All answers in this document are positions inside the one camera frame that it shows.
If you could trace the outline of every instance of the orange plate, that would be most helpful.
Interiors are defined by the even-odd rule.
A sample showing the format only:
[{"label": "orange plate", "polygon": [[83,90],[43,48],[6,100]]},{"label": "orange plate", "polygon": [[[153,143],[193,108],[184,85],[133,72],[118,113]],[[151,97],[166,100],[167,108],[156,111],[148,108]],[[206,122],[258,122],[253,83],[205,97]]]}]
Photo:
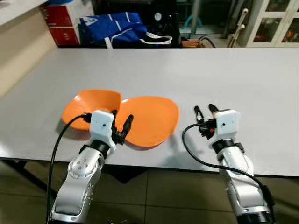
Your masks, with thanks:
[{"label": "orange plate", "polygon": [[126,141],[141,147],[154,147],[174,132],[179,108],[172,100],[162,97],[123,100],[115,121],[119,131],[130,114],[134,115],[134,119]]},{"label": "orange plate", "polygon": [[[64,123],[68,123],[74,117],[92,113],[95,110],[112,112],[119,110],[121,94],[111,90],[83,90],[65,107],[61,116]],[[71,127],[78,130],[89,130],[90,124],[78,119],[71,124]]]}]

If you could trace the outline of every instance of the blue bag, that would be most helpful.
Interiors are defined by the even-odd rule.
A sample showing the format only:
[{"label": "blue bag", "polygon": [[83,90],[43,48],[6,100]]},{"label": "blue bag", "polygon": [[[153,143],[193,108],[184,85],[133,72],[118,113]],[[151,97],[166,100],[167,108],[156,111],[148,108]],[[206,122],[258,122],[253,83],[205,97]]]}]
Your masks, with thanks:
[{"label": "blue bag", "polygon": [[[171,36],[157,36],[147,32],[138,13],[114,13],[80,18],[80,39],[84,45],[102,45],[107,48],[128,43],[171,44]],[[162,42],[147,42],[144,39],[167,38]]]}]

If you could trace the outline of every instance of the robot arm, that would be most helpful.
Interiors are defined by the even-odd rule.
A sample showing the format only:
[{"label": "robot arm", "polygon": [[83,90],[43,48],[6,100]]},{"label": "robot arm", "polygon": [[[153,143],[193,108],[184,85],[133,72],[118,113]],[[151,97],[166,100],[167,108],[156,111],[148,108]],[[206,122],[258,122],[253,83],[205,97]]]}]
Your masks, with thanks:
[{"label": "robot arm", "polygon": [[124,143],[133,121],[130,115],[122,132],[118,132],[114,126],[116,113],[92,113],[91,144],[84,145],[69,163],[67,177],[51,211],[50,224],[85,223],[93,200],[93,189],[100,179],[105,159],[115,152],[117,143]]},{"label": "robot arm", "polygon": [[[244,154],[241,143],[235,143],[235,135],[239,129],[239,113],[235,110],[220,111],[210,104],[213,119],[205,121],[199,107],[194,109],[199,132],[207,137],[209,147],[217,153],[219,164],[253,176],[251,160]],[[240,172],[220,169],[220,174],[227,182],[226,191],[239,224],[274,223],[274,202],[266,186]]]}]

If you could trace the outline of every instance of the black cable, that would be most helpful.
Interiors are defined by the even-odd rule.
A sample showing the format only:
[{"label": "black cable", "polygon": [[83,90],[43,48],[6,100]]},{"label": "black cable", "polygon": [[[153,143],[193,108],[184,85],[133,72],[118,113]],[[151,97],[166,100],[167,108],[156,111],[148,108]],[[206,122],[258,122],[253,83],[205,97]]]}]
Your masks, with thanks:
[{"label": "black cable", "polygon": [[270,213],[271,213],[271,217],[272,217],[272,222],[273,224],[276,224],[276,219],[275,219],[275,216],[274,216],[274,210],[273,210],[273,206],[274,206],[274,201],[272,199],[272,196],[271,196],[271,193],[268,189],[268,187],[266,185],[263,185],[258,179],[256,179],[254,176],[242,171],[242,170],[239,170],[239,169],[236,169],[236,168],[232,168],[232,167],[225,167],[225,166],[221,166],[221,165],[215,165],[215,164],[211,164],[211,163],[207,163],[207,162],[204,162],[202,161],[201,159],[199,159],[190,149],[189,147],[187,146],[186,144],[186,141],[185,141],[185,134],[186,132],[190,129],[190,128],[193,128],[193,127],[196,127],[196,126],[200,126],[202,124],[193,124],[193,125],[190,125],[188,126],[187,128],[184,129],[183,133],[182,133],[182,141],[183,141],[183,144],[187,150],[187,152],[189,153],[189,155],[195,159],[197,162],[205,165],[205,166],[208,166],[208,167],[213,167],[213,168],[218,168],[218,169],[225,169],[225,170],[230,170],[232,172],[236,172],[236,173],[239,173],[239,174],[243,174],[249,178],[251,178],[252,180],[254,180],[258,185],[259,187],[261,188],[261,191],[263,193],[263,196],[265,198],[265,201],[267,202],[268,206],[269,206],[269,210],[270,210]]},{"label": "black cable", "polygon": [[63,134],[65,133],[65,131],[67,130],[67,128],[77,119],[79,118],[84,118],[85,120],[88,118],[87,116],[90,116],[90,114],[81,114],[79,116],[76,116],[75,118],[73,118],[72,120],[70,120],[69,123],[67,123],[64,128],[62,129],[62,131],[60,132],[57,140],[56,140],[56,143],[55,143],[55,146],[54,146],[54,149],[53,149],[53,152],[52,152],[52,158],[51,158],[51,163],[50,163],[50,167],[49,167],[49,175],[48,175],[48,185],[47,185],[47,209],[46,209],[46,224],[49,223],[50,221],[50,200],[51,200],[51,182],[52,182],[52,173],[53,173],[53,165],[54,165],[54,160],[55,160],[55,156],[56,156],[56,151],[57,151],[57,148],[58,148],[58,145],[59,145],[59,142],[63,136]]},{"label": "black cable", "polygon": [[213,41],[208,36],[202,36],[198,40],[199,41],[207,40],[213,46],[213,48],[216,48],[215,44],[213,43]]}]

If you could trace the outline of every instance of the cardboard box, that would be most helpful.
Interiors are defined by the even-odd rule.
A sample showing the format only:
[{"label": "cardboard box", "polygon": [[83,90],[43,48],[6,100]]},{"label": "cardboard box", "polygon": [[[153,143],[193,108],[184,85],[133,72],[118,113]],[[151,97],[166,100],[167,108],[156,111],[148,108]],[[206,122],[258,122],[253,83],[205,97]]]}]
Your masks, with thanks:
[{"label": "cardboard box", "polygon": [[50,32],[57,45],[80,45],[78,27],[52,27]]},{"label": "cardboard box", "polygon": [[76,27],[80,17],[94,15],[91,0],[73,0],[41,7],[49,27]]}]

